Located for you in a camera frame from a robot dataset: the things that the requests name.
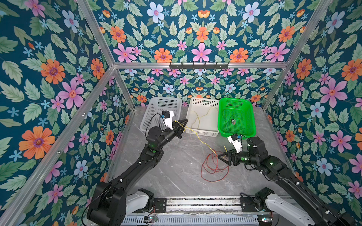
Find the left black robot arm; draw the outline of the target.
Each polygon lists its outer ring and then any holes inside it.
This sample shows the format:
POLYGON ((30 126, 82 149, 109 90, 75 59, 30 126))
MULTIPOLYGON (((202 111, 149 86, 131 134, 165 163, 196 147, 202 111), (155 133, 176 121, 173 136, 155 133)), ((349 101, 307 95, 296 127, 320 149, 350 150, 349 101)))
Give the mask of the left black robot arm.
POLYGON ((170 128, 152 127, 139 158, 125 172, 109 182, 96 186, 86 218, 99 226, 119 226, 124 218, 137 210, 152 206, 153 193, 140 189, 130 195, 137 182, 162 159, 163 147, 173 138, 182 138, 187 119, 173 121, 170 128))

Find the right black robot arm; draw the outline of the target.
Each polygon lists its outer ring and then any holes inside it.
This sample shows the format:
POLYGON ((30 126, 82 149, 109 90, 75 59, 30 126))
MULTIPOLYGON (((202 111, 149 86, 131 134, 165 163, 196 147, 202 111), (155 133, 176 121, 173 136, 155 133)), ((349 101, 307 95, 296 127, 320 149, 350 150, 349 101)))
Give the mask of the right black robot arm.
POLYGON ((257 211, 270 210, 287 219, 295 226, 354 226, 355 220, 348 213, 338 211, 314 194, 276 156, 269 155, 264 141, 259 137, 247 138, 247 149, 243 150, 236 135, 228 140, 234 149, 217 157, 229 166, 244 164, 259 171, 269 182, 285 190, 299 205, 298 207, 281 199, 265 187, 254 195, 253 204, 257 211))

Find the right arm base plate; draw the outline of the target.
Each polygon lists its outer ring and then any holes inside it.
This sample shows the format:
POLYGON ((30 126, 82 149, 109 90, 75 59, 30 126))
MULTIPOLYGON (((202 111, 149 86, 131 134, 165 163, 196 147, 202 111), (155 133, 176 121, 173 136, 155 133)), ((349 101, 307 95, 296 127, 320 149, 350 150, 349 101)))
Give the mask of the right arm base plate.
POLYGON ((262 207, 254 202, 253 197, 240 197, 240 206, 242 212, 270 212, 270 210, 265 206, 262 207))

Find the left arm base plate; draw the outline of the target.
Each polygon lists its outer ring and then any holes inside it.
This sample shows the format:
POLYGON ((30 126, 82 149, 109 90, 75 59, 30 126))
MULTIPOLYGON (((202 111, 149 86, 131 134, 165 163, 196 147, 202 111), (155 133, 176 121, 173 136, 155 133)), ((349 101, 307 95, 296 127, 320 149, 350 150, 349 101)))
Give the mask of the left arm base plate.
POLYGON ((153 198, 151 201, 148 201, 146 207, 143 209, 136 210, 135 213, 165 213, 167 207, 167 198, 153 198))

